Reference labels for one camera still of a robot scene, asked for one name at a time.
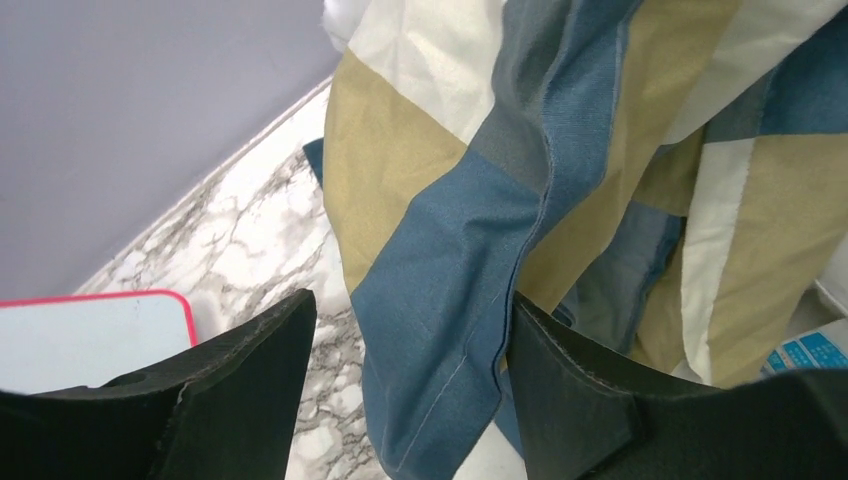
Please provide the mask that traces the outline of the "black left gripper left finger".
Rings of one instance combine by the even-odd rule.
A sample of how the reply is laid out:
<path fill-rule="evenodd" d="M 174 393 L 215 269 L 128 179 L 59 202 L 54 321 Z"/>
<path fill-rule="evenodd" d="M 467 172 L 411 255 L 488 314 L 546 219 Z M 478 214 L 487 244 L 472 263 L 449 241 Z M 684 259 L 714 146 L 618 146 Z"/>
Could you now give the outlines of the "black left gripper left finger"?
<path fill-rule="evenodd" d="M 1 396 L 5 479 L 282 479 L 317 320 L 298 290 L 97 386 Z"/>

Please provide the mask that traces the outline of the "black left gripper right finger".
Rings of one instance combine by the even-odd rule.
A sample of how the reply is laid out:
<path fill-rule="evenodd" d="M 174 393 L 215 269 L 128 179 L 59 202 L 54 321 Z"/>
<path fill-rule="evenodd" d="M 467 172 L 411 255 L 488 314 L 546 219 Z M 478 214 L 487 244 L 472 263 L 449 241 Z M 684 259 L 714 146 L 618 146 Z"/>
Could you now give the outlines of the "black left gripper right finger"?
<path fill-rule="evenodd" d="M 728 390 L 653 370 L 522 295 L 507 352 L 532 479 L 843 479 L 847 373 Z"/>

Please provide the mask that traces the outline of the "blue beige checked pillowcase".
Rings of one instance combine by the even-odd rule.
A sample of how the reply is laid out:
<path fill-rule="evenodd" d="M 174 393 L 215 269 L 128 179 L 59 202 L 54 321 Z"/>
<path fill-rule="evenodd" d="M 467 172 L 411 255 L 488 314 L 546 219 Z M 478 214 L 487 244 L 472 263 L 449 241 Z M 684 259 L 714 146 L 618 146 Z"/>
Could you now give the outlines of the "blue beige checked pillowcase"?
<path fill-rule="evenodd" d="M 313 164 L 393 479 L 501 427 L 522 295 L 653 370 L 763 377 L 847 237 L 843 1 L 328 1 Z"/>

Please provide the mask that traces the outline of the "white pillow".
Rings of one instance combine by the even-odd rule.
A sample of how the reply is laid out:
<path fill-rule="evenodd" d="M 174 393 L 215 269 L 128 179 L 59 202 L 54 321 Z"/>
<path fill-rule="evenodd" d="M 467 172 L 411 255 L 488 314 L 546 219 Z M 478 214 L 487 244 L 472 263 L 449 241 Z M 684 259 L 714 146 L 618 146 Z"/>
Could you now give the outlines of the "white pillow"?
<path fill-rule="evenodd" d="M 822 301 L 834 312 L 847 317 L 847 237 L 838 245 L 814 282 Z"/>

